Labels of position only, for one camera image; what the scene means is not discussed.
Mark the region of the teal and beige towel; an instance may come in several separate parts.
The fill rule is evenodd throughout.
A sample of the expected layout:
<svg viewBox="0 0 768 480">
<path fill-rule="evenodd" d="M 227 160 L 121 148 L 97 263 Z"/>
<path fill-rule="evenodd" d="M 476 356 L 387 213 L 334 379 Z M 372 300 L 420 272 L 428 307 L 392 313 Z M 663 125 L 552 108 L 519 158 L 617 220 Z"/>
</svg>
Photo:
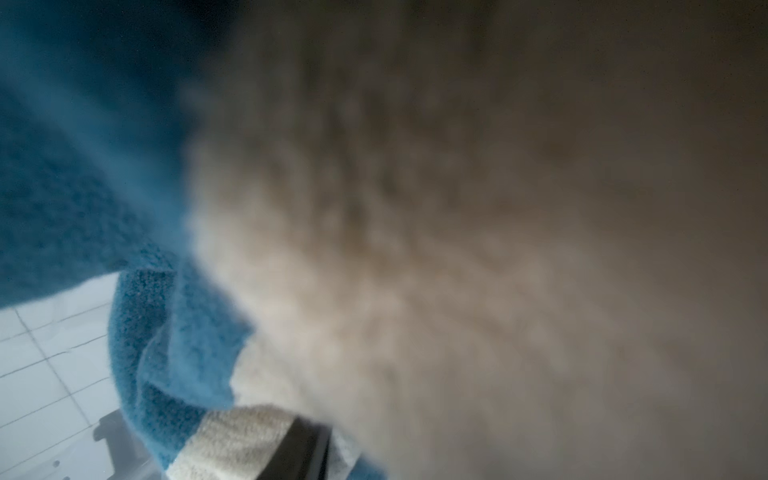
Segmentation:
<svg viewBox="0 0 768 480">
<path fill-rule="evenodd" d="M 1 77 L 394 477 L 766 477 L 765 2 L 5 1 Z"/>
</svg>

